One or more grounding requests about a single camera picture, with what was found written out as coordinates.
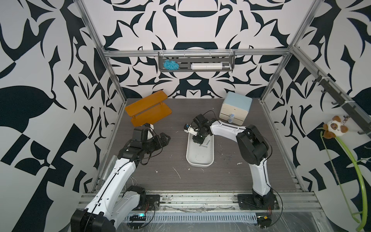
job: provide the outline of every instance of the plastic tray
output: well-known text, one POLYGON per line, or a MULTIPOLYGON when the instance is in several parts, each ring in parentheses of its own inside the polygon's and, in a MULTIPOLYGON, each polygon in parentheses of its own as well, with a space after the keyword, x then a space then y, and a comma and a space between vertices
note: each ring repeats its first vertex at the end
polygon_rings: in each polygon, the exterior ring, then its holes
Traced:
POLYGON ((193 142, 192 134, 188 134, 188 144, 187 144, 187 161, 190 165, 194 167, 208 167, 214 162, 214 136, 208 135, 203 146, 206 146, 207 142, 210 140, 206 147, 201 147, 198 143, 193 142))

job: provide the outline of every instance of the drawer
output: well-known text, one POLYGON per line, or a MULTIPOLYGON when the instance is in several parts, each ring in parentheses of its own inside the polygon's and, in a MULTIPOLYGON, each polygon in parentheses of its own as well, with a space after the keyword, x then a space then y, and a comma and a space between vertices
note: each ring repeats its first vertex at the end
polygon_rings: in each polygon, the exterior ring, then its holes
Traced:
POLYGON ((235 107, 235 106, 232 106, 232 105, 229 105, 229 104, 226 104, 226 103, 223 103, 223 105, 221 107, 222 107, 222 109, 225 109, 228 112, 230 112, 229 114, 234 114, 234 115, 238 114, 238 115, 241 115, 242 118, 246 118, 247 114, 249 113, 247 110, 243 110, 243 109, 240 109, 238 107, 235 107))
MULTIPOLYGON (((229 117, 229 115, 225 115, 225 114, 219 114, 219 118, 221 118, 221 119, 223 119, 223 120, 226 120, 226 121, 228 121, 228 119, 230 118, 229 117)), ((236 119, 236 118, 233 118, 232 119, 232 123, 234 123, 234 124, 237 124, 237 125, 242 125, 243 124, 243 121, 241 121, 241 120, 238 120, 238 119, 236 119)))
POLYGON ((224 115, 228 115, 228 117, 230 114, 234 114, 234 118, 241 120, 241 121, 245 121, 245 118, 246 118, 246 115, 236 114, 224 108, 220 109, 220 113, 224 115))

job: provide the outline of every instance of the light blue lid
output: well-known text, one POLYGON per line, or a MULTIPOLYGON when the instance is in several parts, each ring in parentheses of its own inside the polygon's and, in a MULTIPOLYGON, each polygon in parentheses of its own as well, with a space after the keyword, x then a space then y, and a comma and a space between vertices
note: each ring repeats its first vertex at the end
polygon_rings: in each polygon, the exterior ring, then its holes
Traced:
POLYGON ((240 94, 236 94, 233 92, 228 92, 223 103, 249 111, 252 101, 253 101, 252 98, 249 98, 249 97, 246 97, 240 94))

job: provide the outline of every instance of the green plant stem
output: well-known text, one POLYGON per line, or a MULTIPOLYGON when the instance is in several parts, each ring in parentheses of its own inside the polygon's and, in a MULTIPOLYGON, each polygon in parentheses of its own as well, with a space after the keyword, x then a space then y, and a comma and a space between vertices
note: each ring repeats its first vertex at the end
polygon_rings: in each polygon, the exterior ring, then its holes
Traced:
POLYGON ((338 176, 338 174, 337 174, 337 172, 336 172, 336 170, 335 170, 335 166, 334 166, 334 164, 332 163, 332 159, 331 159, 331 157, 330 157, 330 153, 329 153, 328 150, 327 150, 327 147, 326 147, 326 144, 325 144, 325 141, 324 141, 324 138, 323 138, 323 131, 321 131, 321 140, 322 140, 322 143, 323 143, 323 145, 324 145, 324 147, 325 147, 325 150, 326 150, 326 152, 327 152, 327 156, 328 156, 328 158, 329 158, 329 160, 330 160, 330 163, 331 163, 331 166, 332 166, 332 170, 334 171, 334 175, 335 175, 336 181, 337 181, 338 184, 339 184, 339 187, 340 187, 341 193, 343 194, 344 200, 345 200, 345 202, 346 202, 346 204, 347 204, 347 207, 348 207, 349 213, 350 213, 350 215, 352 216, 352 218, 353 218, 357 223, 359 223, 359 220, 358 220, 358 219, 354 216, 354 214, 352 213, 352 210, 351 210, 350 205, 349 205, 349 203, 348 203, 348 200, 347 200, 347 197, 346 197, 345 192, 344 192, 344 190, 343 190, 343 187, 341 186, 341 183, 340 183, 340 180, 339 180, 339 176, 338 176))
POLYGON ((362 176, 361 170, 359 169, 357 161, 353 157, 353 154, 350 152, 349 148, 345 145, 345 143, 339 137, 336 137, 335 139, 346 151, 349 159, 352 161, 354 165, 355 171, 357 172, 359 185, 361 187, 361 193, 362 193, 362 221, 361 221, 361 224, 359 224, 359 226, 356 228, 356 231, 361 231, 367 222, 367 194, 366 194, 365 183, 363 181, 363 176, 362 176))

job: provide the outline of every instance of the red wire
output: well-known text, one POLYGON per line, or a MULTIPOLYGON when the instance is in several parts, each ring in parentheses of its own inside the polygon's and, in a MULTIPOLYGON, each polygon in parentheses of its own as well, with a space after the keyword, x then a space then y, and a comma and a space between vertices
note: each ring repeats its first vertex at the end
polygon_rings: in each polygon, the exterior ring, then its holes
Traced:
POLYGON ((148 203, 148 205, 147 205, 147 208, 145 209, 145 212, 144 212, 144 214, 146 214, 147 213, 147 210, 148 210, 148 208, 150 207, 150 204, 148 203))

